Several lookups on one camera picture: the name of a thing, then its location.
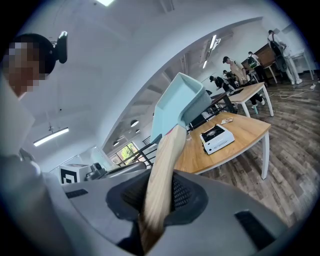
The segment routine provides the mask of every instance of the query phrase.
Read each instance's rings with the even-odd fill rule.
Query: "window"
[[[125,147],[123,147],[122,149],[120,149],[117,153],[115,153],[114,155],[112,155],[110,157],[111,161],[114,162],[116,165],[120,164],[122,161],[128,159],[129,157],[131,157],[134,153],[136,153],[138,151],[138,149],[136,148],[136,146],[131,142],[128,145],[126,145]],[[124,163],[122,163],[121,165],[127,165],[129,164],[134,157],[131,157],[130,159],[128,159],[127,161],[125,161]]]

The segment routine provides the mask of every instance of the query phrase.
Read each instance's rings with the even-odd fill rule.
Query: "device on table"
[[[230,92],[230,96],[231,96],[231,95],[237,95],[237,94],[241,93],[242,91],[243,91],[243,89],[234,90],[234,91]]]
[[[232,132],[219,124],[216,124],[214,127],[201,133],[200,138],[203,143],[203,150],[208,155],[211,155],[235,141]]]

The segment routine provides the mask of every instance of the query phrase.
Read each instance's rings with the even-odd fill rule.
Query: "white pants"
[[[298,80],[300,80],[298,71],[296,69],[296,65],[293,61],[293,59],[290,56],[286,56],[284,57],[285,59],[285,63],[287,65],[286,68],[286,75],[288,76],[289,80],[294,83],[295,81],[297,82]]]

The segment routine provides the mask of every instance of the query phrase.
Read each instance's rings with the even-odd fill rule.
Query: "person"
[[[258,75],[259,82],[264,80],[264,82],[268,86],[269,85],[269,79],[268,79],[268,77],[266,75],[264,67],[261,65],[261,60],[259,59],[259,57],[257,55],[253,54],[252,51],[249,51],[248,54],[249,54],[249,58],[247,59],[248,63],[249,63],[249,59],[252,58],[253,61],[254,61],[254,62],[252,62],[252,65],[253,65],[252,68],[254,69],[256,74]]]
[[[232,74],[231,71],[228,72],[228,71],[224,70],[224,71],[223,71],[223,78],[226,79],[233,88],[237,89],[237,88],[239,87],[239,86],[235,83],[236,78],[235,78],[234,74]]]
[[[235,89],[228,83],[226,79],[223,79],[219,76],[210,76],[210,83],[215,82],[215,85],[220,89],[223,88],[225,92],[228,92],[229,90],[234,91]]]
[[[230,69],[233,74],[237,77],[240,86],[246,86],[246,83],[248,82],[247,74],[244,66],[238,61],[231,60],[228,56],[223,57],[222,63],[227,63],[230,65]],[[255,94],[250,98],[250,101],[252,103],[252,109],[258,106],[257,101],[261,102],[261,105],[265,104],[264,98],[262,98],[259,94]]]
[[[59,42],[61,41],[58,39],[54,47],[44,36],[28,33],[14,38],[6,50],[0,72],[0,141],[3,142],[0,155],[18,155],[35,121],[20,100],[26,92],[32,91],[40,80],[48,77],[57,60],[60,63],[66,61],[62,61],[60,52],[57,52]],[[11,108],[10,115],[6,112],[8,106]]]
[[[296,65],[294,63],[294,61],[291,58],[291,51],[289,49],[289,47],[279,38],[279,36],[277,36],[273,30],[269,30],[269,35],[268,35],[268,44],[270,46],[271,49],[274,49],[274,45],[272,42],[275,42],[279,47],[280,47],[280,51],[282,53],[282,56],[285,60],[286,63],[286,75],[288,76],[289,80],[291,81],[291,84],[301,84],[302,83],[302,79],[299,77],[298,71],[296,69]]]

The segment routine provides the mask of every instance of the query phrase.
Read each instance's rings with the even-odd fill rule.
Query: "wooden table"
[[[234,142],[208,155],[204,152],[200,134],[209,130],[215,124],[221,124],[221,121],[226,118],[233,118],[232,122],[222,126],[232,132]],[[174,168],[187,173],[201,174],[239,156],[262,140],[263,162],[261,177],[264,180],[267,177],[269,165],[270,127],[271,124],[257,119],[221,112],[210,121],[190,132],[192,139],[186,141],[183,152]]]
[[[249,111],[248,111],[248,108],[247,108],[247,105],[246,105],[246,101],[249,100],[256,93],[258,93],[261,89],[263,89],[265,99],[266,99],[266,101],[268,103],[269,110],[270,110],[270,116],[272,116],[272,117],[274,116],[274,111],[272,109],[272,105],[271,105],[271,101],[270,101],[270,98],[269,98],[269,94],[268,94],[268,91],[267,91],[267,89],[265,87],[265,83],[264,82],[256,83],[256,84],[249,85],[249,86],[246,86],[246,87],[241,87],[241,88],[236,89],[235,91],[239,91],[241,89],[243,89],[242,92],[240,92],[240,93],[238,93],[236,95],[229,96],[229,99],[230,99],[231,103],[233,103],[233,104],[241,104],[242,107],[243,107],[243,110],[245,112],[245,115],[248,118],[250,117],[250,114],[249,114]]]

